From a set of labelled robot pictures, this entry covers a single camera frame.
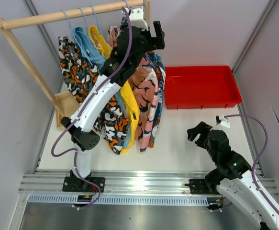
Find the blue orange graphic shorts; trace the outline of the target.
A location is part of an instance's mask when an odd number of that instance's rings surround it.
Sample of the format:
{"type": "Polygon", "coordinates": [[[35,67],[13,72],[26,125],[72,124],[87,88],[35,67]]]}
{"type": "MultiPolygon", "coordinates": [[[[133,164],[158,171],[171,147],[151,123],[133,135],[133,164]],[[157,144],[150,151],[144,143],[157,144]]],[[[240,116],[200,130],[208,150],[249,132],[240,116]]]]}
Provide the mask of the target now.
{"type": "Polygon", "coordinates": [[[132,67],[132,75],[121,88],[121,97],[129,116],[135,118],[147,116],[151,111],[152,91],[156,91],[158,99],[154,119],[159,120],[163,109],[165,68],[161,58],[154,51],[157,47],[164,48],[164,33],[160,22],[154,22],[156,35],[152,37],[148,30],[141,31],[132,27],[132,46],[127,60],[127,66],[132,67]]]}

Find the pink patterned shorts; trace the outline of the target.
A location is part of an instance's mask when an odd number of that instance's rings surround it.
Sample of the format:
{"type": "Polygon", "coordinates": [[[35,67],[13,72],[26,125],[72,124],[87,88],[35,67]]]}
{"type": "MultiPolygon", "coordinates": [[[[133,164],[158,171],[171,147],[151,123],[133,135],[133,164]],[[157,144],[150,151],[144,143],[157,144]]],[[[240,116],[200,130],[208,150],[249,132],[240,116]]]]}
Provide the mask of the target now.
{"type": "Polygon", "coordinates": [[[141,143],[141,152],[154,147],[162,115],[165,81],[165,67],[156,51],[145,54],[128,80],[140,111],[135,140],[141,143]]]}

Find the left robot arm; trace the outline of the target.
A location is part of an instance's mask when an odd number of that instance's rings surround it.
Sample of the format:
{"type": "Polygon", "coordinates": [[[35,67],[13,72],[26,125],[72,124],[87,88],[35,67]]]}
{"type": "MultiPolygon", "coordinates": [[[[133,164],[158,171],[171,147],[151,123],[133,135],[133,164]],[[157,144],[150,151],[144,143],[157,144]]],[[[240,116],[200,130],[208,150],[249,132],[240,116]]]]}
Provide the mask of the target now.
{"type": "Polygon", "coordinates": [[[82,105],[71,117],[63,117],[65,131],[71,135],[74,143],[74,167],[70,175],[75,177],[73,186],[81,192],[90,186],[91,155],[100,136],[93,131],[93,124],[109,100],[135,73],[145,53],[165,48],[165,33],[161,22],[153,22],[156,35],[149,28],[142,28],[134,22],[123,25],[117,37],[117,46],[113,48],[105,61],[96,84],[82,105]]]}

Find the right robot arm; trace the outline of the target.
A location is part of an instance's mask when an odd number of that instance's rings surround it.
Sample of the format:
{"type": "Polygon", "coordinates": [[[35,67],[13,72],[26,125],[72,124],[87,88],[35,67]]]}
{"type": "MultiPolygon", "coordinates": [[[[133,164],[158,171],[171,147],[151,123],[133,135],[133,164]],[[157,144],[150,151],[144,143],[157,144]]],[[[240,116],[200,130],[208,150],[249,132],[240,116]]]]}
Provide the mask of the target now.
{"type": "Polygon", "coordinates": [[[279,203],[257,178],[254,169],[232,150],[227,134],[205,122],[187,130],[188,140],[205,149],[216,168],[205,176],[205,189],[219,193],[260,230],[279,230],[279,203]]]}

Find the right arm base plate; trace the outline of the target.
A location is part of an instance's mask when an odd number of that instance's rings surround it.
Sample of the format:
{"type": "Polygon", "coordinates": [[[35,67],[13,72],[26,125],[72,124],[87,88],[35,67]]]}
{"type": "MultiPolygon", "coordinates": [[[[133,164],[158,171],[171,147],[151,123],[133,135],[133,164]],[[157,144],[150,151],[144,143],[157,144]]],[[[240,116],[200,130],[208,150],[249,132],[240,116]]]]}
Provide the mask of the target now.
{"type": "Polygon", "coordinates": [[[216,190],[216,184],[206,179],[189,179],[185,187],[190,189],[190,193],[194,195],[219,195],[216,190]]]}

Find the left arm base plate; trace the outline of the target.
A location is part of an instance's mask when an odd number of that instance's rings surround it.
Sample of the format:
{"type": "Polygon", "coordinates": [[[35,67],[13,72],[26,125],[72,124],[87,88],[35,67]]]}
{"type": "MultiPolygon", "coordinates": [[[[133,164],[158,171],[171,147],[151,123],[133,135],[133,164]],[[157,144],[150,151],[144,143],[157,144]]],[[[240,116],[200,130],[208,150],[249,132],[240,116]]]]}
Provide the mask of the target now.
{"type": "MultiPolygon", "coordinates": [[[[104,192],[105,187],[105,178],[104,177],[91,177],[89,179],[90,182],[94,183],[100,188],[100,192],[104,192]]],[[[62,187],[63,192],[86,192],[86,193],[93,193],[98,192],[98,189],[95,188],[93,185],[84,182],[83,180],[77,177],[65,177],[62,187]]]]}

